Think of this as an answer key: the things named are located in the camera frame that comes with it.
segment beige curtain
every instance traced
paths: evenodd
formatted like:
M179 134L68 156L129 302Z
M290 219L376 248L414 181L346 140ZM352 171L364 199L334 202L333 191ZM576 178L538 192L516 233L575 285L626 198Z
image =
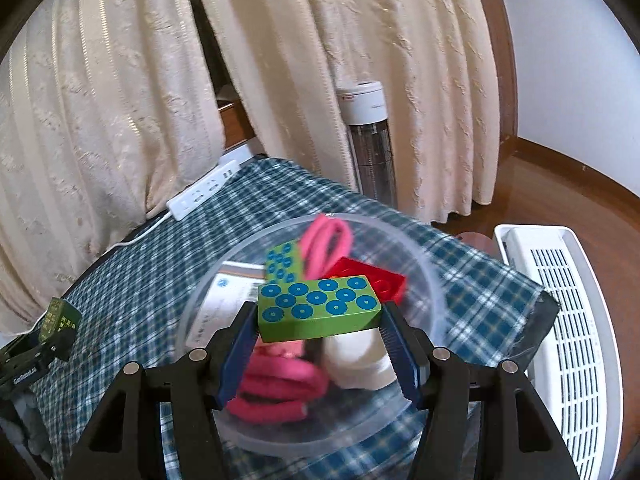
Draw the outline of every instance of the beige curtain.
M0 64L0 332L217 163L189 0L45 0Z
M498 85L480 0L204 3L270 155L353 185L334 87L380 80L399 208L444 222L491 201Z

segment white wall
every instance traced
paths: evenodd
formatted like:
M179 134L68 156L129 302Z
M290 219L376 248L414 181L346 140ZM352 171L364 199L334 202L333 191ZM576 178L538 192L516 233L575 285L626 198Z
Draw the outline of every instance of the white wall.
M640 55L602 0L504 0L518 135L640 196Z

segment blue plaid fabric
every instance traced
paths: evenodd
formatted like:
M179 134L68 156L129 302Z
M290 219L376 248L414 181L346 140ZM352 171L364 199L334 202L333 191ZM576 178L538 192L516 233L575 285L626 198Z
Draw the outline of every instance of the blue plaid fabric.
M114 252L69 293L67 299L83 314L73 355L68 363L55 361L34 388L54 450L56 478L62 478L74 444L122 366L131 360L145 367L172 362L178 320L207 269L259 230L321 211L378 218L430 254L446 292L450 347L466 361L495 365L522 335L541 290L537 284L437 229L291 162L260 160L181 222L169 220L139 243ZM168 410L163 413L167 474L178 479ZM396 478L411 461L423 424L424 414L410 408L376 435L329 455L283 460L226 443L226 460L242 480Z

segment green block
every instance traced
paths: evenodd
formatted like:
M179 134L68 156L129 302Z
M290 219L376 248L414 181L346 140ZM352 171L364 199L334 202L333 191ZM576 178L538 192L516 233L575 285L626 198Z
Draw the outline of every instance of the green block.
M264 264L267 283L295 283L304 279L300 248L295 240L275 246Z
M44 315L38 341L44 343L50 336L63 328L78 329L82 314L71 303L60 298L52 298Z
M258 295L265 343L357 332L379 322L380 301L365 276L270 283Z

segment white power strip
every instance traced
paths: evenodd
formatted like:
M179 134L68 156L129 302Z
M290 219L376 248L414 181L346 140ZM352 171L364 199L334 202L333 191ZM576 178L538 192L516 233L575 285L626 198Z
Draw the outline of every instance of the white power strip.
M240 171L240 165L236 160L214 168L182 193L170 199L166 203L167 208L176 220L182 220L200 204L214 196L238 171Z

